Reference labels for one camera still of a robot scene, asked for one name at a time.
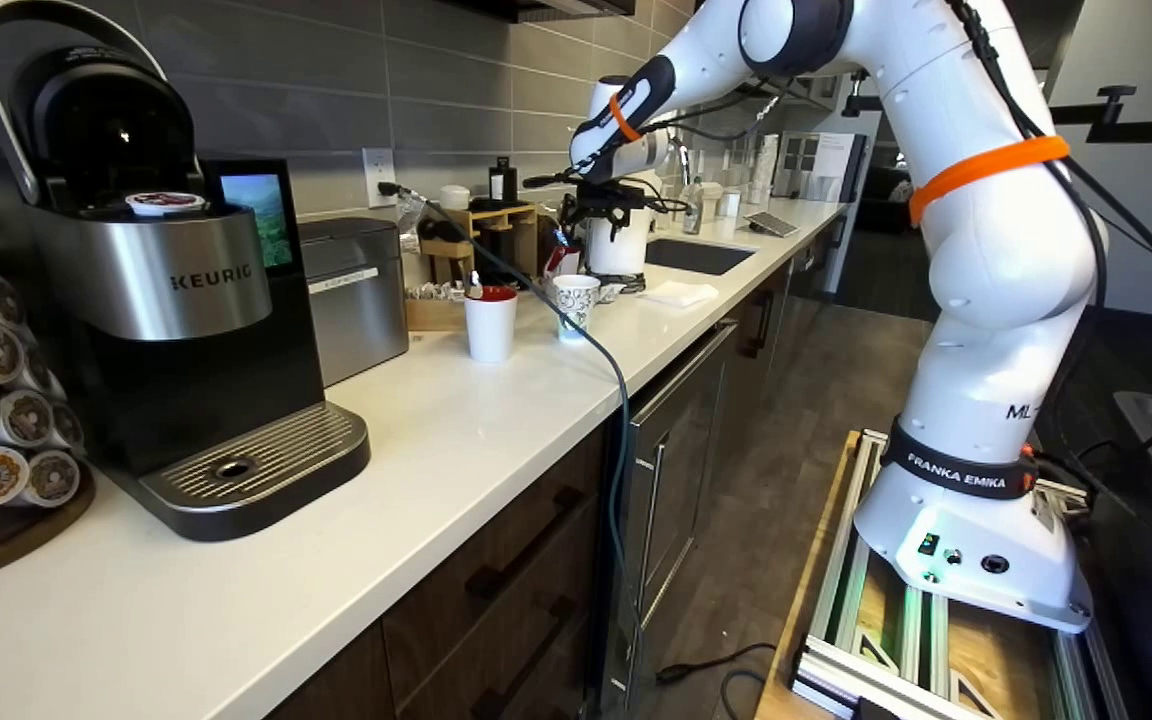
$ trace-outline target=keurig coffee maker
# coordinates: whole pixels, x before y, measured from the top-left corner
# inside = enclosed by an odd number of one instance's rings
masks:
[[[94,465],[191,540],[257,533],[368,465],[365,421],[325,405],[281,158],[202,164],[153,53],[68,0],[5,23],[95,44],[42,53],[0,91],[29,237],[0,237]]]

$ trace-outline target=backsplash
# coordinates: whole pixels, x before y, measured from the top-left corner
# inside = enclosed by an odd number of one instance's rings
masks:
[[[636,15],[503,23],[443,0],[90,0],[133,27],[191,108],[204,156],[285,156],[306,212],[362,206],[362,148],[399,182],[563,168],[598,75],[640,69],[694,0]],[[0,30],[0,69],[32,38]]]

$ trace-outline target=kitchen counter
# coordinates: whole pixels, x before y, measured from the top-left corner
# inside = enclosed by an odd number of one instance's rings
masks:
[[[598,306],[588,327],[633,393],[841,206],[773,212],[796,232],[697,237],[753,248],[729,277],[647,265],[647,286],[710,282],[716,298]],[[0,716],[264,716],[617,410],[602,350],[556,342],[541,298],[519,304],[508,362],[481,368],[460,342],[412,334],[408,355],[333,382],[368,421],[373,465],[269,533],[191,544],[102,478],[65,536],[0,570]]]

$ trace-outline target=robotic arm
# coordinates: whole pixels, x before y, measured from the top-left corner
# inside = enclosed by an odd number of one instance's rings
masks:
[[[1069,190],[1003,0],[710,0],[577,127],[567,176],[608,182],[647,117],[832,58],[881,83],[941,304],[857,533],[914,588],[1081,632],[1091,598],[1022,453],[1088,304],[1099,228]]]

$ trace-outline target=wooden floor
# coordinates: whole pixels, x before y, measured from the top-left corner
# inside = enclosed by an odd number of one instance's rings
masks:
[[[713,659],[746,644],[778,644],[823,484],[847,426],[889,426],[907,393],[929,320],[805,304],[807,332],[721,475],[710,526],[682,588],[687,597],[671,659]],[[764,672],[773,651],[652,687],[645,720],[726,720],[721,684],[731,668]],[[758,681],[731,681],[731,708],[749,716]]]

